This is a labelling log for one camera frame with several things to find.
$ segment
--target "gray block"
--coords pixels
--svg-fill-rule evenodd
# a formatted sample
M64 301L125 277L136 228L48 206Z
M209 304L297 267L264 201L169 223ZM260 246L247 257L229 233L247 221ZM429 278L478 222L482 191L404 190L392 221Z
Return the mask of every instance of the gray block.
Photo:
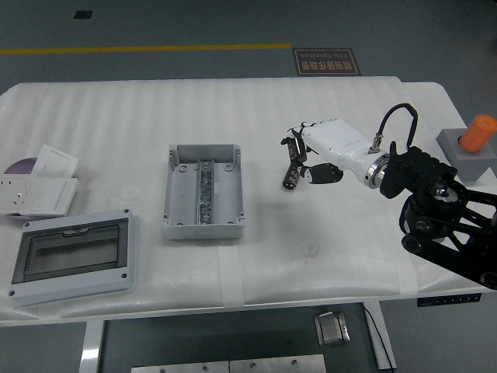
M497 165L497 157L488 144L479 152L468 152L459 146L458 139L465 131L465 128L442 130L436 140L449 163L457 169L459 178L476 181L489 167Z

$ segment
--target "white tape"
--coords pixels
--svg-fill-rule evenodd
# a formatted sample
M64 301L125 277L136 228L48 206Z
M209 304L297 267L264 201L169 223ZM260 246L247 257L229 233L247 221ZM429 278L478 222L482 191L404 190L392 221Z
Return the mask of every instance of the white tape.
M224 307L242 307L245 305L245 298L243 296L238 246L219 246L218 252Z

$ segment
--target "yellow floor line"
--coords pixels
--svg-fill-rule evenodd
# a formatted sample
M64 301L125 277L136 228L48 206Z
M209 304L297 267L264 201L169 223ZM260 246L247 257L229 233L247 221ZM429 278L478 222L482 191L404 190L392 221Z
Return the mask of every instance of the yellow floor line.
M116 52L174 52L174 51L233 51L254 49L291 49L291 44L204 44L204 45L150 45L130 47L67 47L0 49L0 54L73 54Z

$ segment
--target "cable connector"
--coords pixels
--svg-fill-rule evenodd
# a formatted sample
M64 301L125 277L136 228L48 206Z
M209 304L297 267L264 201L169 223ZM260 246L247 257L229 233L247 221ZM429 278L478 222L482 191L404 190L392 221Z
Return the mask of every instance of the cable connector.
M370 146L370 150L367 151L367 154L374 154L380 151L381 139L383 138L383 134L380 132L376 133L374 136L373 144Z

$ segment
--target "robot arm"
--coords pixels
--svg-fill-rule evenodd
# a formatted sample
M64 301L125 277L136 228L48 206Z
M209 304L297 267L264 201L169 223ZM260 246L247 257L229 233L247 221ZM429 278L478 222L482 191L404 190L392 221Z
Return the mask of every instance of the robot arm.
M407 152L397 154L395 142L389 153L380 150L383 127L396 109L404 107L413 116ZM391 199L404 189L412 195L401 211L399 225L405 233L403 247L441 267L497 290L497 196L467 190L454 180L457 169L419 148L410 146L417 114L412 106L394 106L383 119L373 144L343 120L302 124L283 139L290 167L283 181L294 189L300 177L309 183L336 183L343 171L352 171L371 189ZM306 166L307 152L318 153L327 163ZM495 208L491 218L472 211L468 202ZM448 238L456 249L440 240Z

